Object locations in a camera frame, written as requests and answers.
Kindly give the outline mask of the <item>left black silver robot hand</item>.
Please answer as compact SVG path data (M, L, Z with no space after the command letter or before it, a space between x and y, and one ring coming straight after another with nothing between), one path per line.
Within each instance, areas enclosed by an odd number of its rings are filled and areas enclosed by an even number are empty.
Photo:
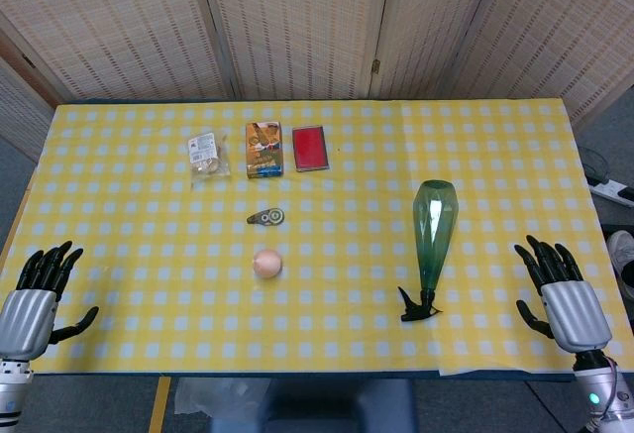
M75 263L83 254L66 241L48 251L33 253L24 264L16 287L1 308L1 359L30 362L49 345L83 333L95 320L99 308L88 309L73 325L56 329L57 308Z

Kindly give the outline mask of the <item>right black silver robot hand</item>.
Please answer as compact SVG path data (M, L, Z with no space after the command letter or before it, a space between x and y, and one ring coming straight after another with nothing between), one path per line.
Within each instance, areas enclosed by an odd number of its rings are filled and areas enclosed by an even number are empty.
M571 354L605 348L612 339L610 327L572 253L562 244L550 245L531 235L526 241L526 247L516 244L514 250L533 281L546 318L538 319L518 299L516 307L525 324Z

